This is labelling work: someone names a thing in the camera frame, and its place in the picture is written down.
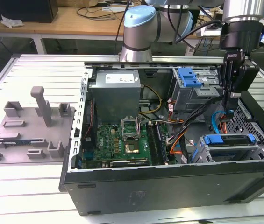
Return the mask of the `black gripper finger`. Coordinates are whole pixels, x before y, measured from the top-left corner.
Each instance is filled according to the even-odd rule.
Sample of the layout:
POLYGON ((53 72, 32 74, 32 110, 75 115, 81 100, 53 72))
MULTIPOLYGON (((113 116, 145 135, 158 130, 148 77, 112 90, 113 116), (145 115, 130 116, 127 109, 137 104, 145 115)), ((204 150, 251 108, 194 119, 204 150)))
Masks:
POLYGON ((222 88, 222 106, 224 110, 235 110, 235 99, 231 97, 233 88, 233 74, 231 70, 222 70, 222 88))

